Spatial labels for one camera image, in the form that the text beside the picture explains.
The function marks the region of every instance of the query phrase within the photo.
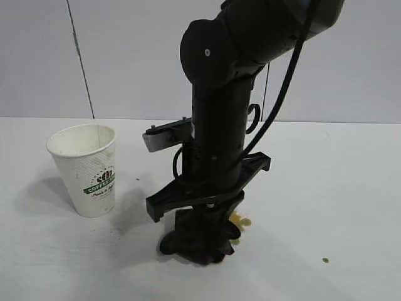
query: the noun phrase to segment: food debris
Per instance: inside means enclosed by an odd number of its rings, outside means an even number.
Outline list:
[[[249,227],[252,225],[252,221],[249,218],[242,218],[242,216],[239,215],[237,211],[231,213],[229,221],[232,222],[234,225],[236,225],[239,231],[241,232],[245,231],[244,227]],[[231,240],[230,242],[236,246],[239,245],[241,241],[237,239],[237,240]]]

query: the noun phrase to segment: white tabletop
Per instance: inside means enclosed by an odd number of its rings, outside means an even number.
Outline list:
[[[165,122],[96,120],[118,135],[117,203],[75,213],[45,143],[93,122],[0,119],[1,300],[401,300],[401,125],[275,123],[238,209],[252,225],[200,267],[157,253],[174,214],[145,210],[176,148],[149,154],[142,133]]]

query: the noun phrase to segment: black cable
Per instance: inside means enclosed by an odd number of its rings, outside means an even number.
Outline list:
[[[182,147],[180,147],[180,149],[175,153],[174,158],[173,158],[173,176],[174,176],[174,179],[176,179],[176,180],[179,179],[179,175],[177,172],[177,162],[178,162],[178,157],[180,156],[181,153],[182,153]]]
[[[241,161],[243,159],[245,159],[249,153],[254,149],[254,147],[256,146],[256,144],[262,139],[263,135],[267,132],[267,130],[269,129],[270,125],[273,123],[273,121],[275,120],[278,112],[280,111],[280,108],[284,102],[284,99],[286,97],[289,85],[291,83],[291,80],[293,78],[294,72],[295,72],[295,68],[296,65],[298,63],[299,60],[299,56],[301,54],[303,45],[306,41],[306,38],[308,37],[308,33],[310,32],[311,29],[311,25],[313,22],[313,19],[315,18],[316,12],[318,10],[320,4],[320,0],[311,0],[311,3],[308,7],[308,11],[306,13],[306,20],[305,23],[302,27],[301,33],[299,34],[299,37],[296,41],[295,47],[294,47],[294,51],[293,51],[293,55],[291,56],[291,59],[289,61],[289,65],[287,68],[287,72],[286,75],[284,77],[283,80],[283,84],[281,85],[281,89],[279,92],[279,95],[277,97],[276,103],[274,104],[274,107],[272,108],[268,118],[266,119],[266,121],[263,123],[262,127],[259,129],[259,131],[256,133],[256,135],[253,137],[252,141],[248,144],[248,146],[243,150],[243,152],[241,153],[241,155],[238,157],[237,160],[234,161],[234,163],[228,167],[226,169],[226,171],[224,171],[222,174],[216,175],[214,177],[210,177],[208,179],[205,179],[201,182],[197,182],[197,183],[192,183],[192,185],[198,186],[201,184],[205,184],[207,182],[213,181],[216,178],[225,175],[227,172],[229,172],[231,169],[233,169],[234,167],[236,167],[238,164],[241,163]],[[178,157],[180,156],[180,153],[182,152],[182,148],[179,149],[175,155],[174,155],[174,160],[173,160],[173,175],[174,178],[176,180],[179,179],[178,177],[178,173],[177,173],[177,160]]]
[[[263,135],[266,133],[266,131],[269,129],[270,125],[275,120],[278,112],[280,111],[281,105],[283,104],[284,99],[286,97],[286,94],[287,94],[287,91],[289,88],[289,84],[291,83],[291,80],[293,78],[296,64],[298,63],[299,55],[301,54],[303,44],[306,41],[306,38],[308,37],[308,33],[310,31],[313,19],[315,18],[319,4],[320,4],[320,0],[311,0],[311,4],[309,5],[308,12],[306,14],[306,20],[305,20],[304,26],[302,27],[299,38],[296,41],[293,55],[291,57],[291,60],[289,61],[288,69],[287,69],[286,75],[284,77],[284,81],[281,86],[279,95],[277,97],[277,101],[274,104],[274,107],[271,110],[269,117],[266,119],[266,121],[264,122],[264,124],[262,125],[260,130],[257,132],[255,137],[253,137],[252,141],[244,149],[244,151],[242,152],[242,154],[240,155],[238,160],[235,162],[235,165],[238,164],[243,158],[245,158],[254,149],[255,145],[261,140]]]

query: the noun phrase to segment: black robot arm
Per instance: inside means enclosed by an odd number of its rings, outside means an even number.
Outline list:
[[[220,88],[255,76],[294,48],[310,0],[227,0],[214,20],[190,23],[181,41],[181,64],[197,88]],[[306,39],[332,27],[344,0],[322,0]]]
[[[198,20],[185,32],[180,58],[192,84],[192,118],[152,127],[143,138],[149,151],[181,144],[173,160],[174,180],[147,198],[154,221],[179,210],[175,231],[160,244],[201,264],[234,253],[239,230],[228,218],[244,199],[243,188],[270,158],[250,151],[275,118],[305,40],[331,27],[344,0],[226,0],[216,19]],[[278,101],[244,150],[251,90],[265,64],[294,49]],[[182,155],[182,174],[176,163]]]

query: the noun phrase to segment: white paper cup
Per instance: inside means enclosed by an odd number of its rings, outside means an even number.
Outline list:
[[[87,218],[115,204],[115,133],[103,125],[77,125],[53,135],[46,145],[76,211]]]

